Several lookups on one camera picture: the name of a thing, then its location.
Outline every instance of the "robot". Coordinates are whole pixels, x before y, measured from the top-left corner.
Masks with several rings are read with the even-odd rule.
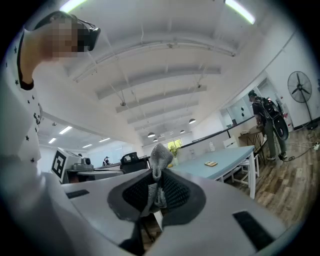
[[[161,144],[152,168],[72,184],[63,183],[68,170],[93,166],[61,148],[56,155],[52,173],[16,158],[1,161],[9,213],[46,255],[247,256],[280,248],[275,240],[285,226],[276,216],[226,183],[167,169],[172,155]],[[168,209],[163,232],[145,252],[140,217],[159,208]]]

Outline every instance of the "light blue table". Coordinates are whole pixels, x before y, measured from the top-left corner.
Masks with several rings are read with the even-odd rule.
[[[217,180],[249,157],[250,197],[254,199],[256,192],[254,148],[254,146],[241,146],[216,150],[214,152],[200,155],[196,159],[188,160],[179,165],[173,166],[171,169],[203,178]],[[217,162],[218,164],[210,167],[205,165],[205,162],[207,161]]]

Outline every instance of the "wooden floor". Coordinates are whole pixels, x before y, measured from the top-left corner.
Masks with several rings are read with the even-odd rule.
[[[304,142],[320,142],[320,126],[312,131],[306,128],[293,131],[286,141],[287,144]],[[266,160],[266,165],[262,161],[259,164],[260,177],[256,179],[254,200],[282,219],[287,228],[306,217],[318,194],[320,149],[318,151],[313,148],[308,150],[307,147],[311,147],[311,145],[310,143],[300,144],[300,146],[287,145],[288,158],[286,160],[292,156],[296,157],[292,161],[282,162],[277,157],[274,161]],[[263,147],[263,152],[265,156],[269,155],[267,143]],[[237,173],[235,178],[239,179],[242,175]],[[231,179],[227,179],[225,182],[247,195],[250,194],[248,186],[244,184],[232,183]],[[145,223],[152,238],[157,239],[161,230],[153,214],[147,217]],[[142,231],[142,239],[147,250],[153,242],[144,230]]]

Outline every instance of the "black mesh pad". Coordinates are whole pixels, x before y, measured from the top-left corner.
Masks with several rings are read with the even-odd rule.
[[[168,210],[172,211],[173,209],[184,205],[190,197],[190,189],[165,172],[162,173],[162,178]]]
[[[122,197],[128,204],[142,212],[148,202],[148,186],[154,183],[152,172],[150,172],[146,177],[123,191]]]
[[[148,185],[153,184],[152,170],[114,187],[107,198],[109,206],[121,220],[136,222],[148,202]],[[162,171],[167,213],[162,226],[183,225],[192,221],[204,208],[206,195],[196,184],[172,171]]]

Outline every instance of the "standing fan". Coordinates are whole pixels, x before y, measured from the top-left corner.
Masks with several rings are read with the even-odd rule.
[[[291,97],[299,103],[305,103],[306,108],[308,109],[310,122],[307,126],[308,130],[314,129],[318,126],[317,123],[311,123],[312,117],[310,114],[310,110],[307,104],[307,101],[311,97],[312,93],[312,85],[307,77],[307,75],[301,71],[295,71],[288,78],[288,90]]]

